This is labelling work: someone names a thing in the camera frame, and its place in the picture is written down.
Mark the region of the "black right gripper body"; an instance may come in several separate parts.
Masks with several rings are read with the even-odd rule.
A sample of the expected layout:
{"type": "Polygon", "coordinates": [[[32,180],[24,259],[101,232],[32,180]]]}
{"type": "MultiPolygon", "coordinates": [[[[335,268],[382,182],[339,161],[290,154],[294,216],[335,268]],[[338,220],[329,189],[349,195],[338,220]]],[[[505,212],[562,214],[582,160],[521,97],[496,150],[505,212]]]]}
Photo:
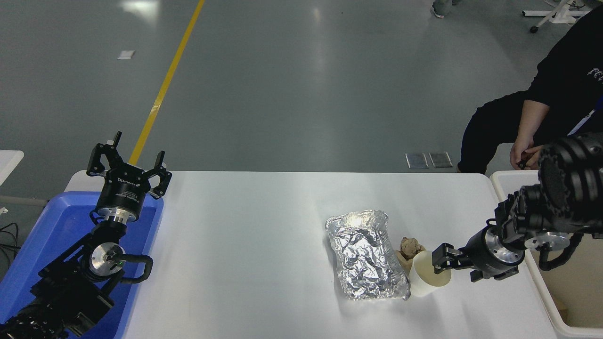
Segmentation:
{"type": "Polygon", "coordinates": [[[464,246],[464,253],[472,263],[470,279],[489,279],[500,273],[499,262],[489,251],[485,236],[491,226],[486,226],[474,234],[464,246]]]}

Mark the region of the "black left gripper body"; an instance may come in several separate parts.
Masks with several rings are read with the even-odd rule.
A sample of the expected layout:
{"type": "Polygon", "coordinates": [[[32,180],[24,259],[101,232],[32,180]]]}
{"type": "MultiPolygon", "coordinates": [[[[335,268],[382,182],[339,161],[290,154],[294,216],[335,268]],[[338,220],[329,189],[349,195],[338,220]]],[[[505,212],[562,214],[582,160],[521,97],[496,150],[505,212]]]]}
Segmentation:
{"type": "Polygon", "coordinates": [[[104,178],[96,213],[107,216],[111,210],[122,210],[128,218],[139,218],[149,189],[143,169],[127,163],[111,168],[104,178]]]}

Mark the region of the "person's hand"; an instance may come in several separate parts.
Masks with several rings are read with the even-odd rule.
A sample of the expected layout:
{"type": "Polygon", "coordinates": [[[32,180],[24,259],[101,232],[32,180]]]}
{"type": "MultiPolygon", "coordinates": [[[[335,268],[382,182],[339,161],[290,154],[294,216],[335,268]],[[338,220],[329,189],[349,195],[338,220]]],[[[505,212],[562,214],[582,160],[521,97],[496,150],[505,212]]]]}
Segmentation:
{"type": "Polygon", "coordinates": [[[530,137],[518,137],[510,151],[510,164],[515,170],[538,170],[542,145],[530,137]]]}

